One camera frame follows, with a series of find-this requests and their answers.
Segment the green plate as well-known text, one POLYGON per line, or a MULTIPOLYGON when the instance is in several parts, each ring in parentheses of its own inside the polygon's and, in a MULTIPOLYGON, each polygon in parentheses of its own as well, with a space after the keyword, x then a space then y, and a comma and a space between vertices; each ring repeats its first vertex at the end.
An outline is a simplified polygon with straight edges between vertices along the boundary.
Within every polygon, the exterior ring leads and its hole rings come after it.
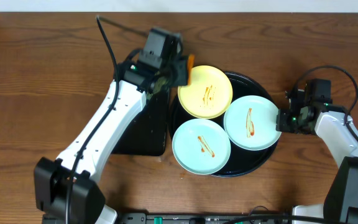
POLYGON ((224 114, 224 129, 229 139, 248 151, 261 151, 275 144, 281 132, 276 130, 277 106, 256 95, 234 100, 224 114))

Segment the light blue plate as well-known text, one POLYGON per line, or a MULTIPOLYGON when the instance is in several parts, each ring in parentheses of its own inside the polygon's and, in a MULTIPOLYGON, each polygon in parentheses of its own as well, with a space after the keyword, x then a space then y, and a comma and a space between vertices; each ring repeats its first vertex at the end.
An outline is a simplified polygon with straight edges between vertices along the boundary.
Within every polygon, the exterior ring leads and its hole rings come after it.
POLYGON ((231 142, 225 130, 208 119, 191 119, 173 134, 175 159, 188 172, 210 175, 221 170, 231 155, 231 142))

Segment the orange green sponge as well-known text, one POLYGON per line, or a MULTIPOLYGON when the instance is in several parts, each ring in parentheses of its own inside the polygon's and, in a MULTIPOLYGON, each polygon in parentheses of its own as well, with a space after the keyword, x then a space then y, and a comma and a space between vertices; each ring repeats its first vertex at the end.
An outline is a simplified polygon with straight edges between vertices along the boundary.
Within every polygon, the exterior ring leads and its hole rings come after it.
POLYGON ((186 61, 186 68, 187 68, 187 74, 188 74, 187 85, 189 85, 191 83, 191 70, 194 66, 194 61, 195 61, 195 56, 193 54, 189 54, 187 61, 186 61))

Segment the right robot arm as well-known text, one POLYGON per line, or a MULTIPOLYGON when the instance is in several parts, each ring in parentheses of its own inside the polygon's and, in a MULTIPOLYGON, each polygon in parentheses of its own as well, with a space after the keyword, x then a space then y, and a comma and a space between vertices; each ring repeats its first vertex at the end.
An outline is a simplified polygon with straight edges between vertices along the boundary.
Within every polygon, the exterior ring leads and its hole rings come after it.
POLYGON ((339 169, 324 203, 298 205, 292 210, 292 223, 323 222, 358 223, 358 130, 345 107, 334 105, 331 83, 312 79, 304 89, 294 86, 286 94, 288 109, 280 109, 277 131, 312 134, 323 140, 339 169))

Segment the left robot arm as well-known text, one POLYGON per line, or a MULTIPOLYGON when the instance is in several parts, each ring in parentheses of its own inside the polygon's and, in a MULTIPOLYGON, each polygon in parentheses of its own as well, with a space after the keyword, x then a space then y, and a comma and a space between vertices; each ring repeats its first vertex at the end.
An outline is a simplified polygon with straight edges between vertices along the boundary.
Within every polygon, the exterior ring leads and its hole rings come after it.
POLYGON ((98 187, 107 160, 152 95, 188 84, 192 61, 181 34, 153 28, 144 48, 114 63, 108 93, 82 132, 55 160, 35 166, 37 209, 63 223, 115 223, 117 211, 98 187))

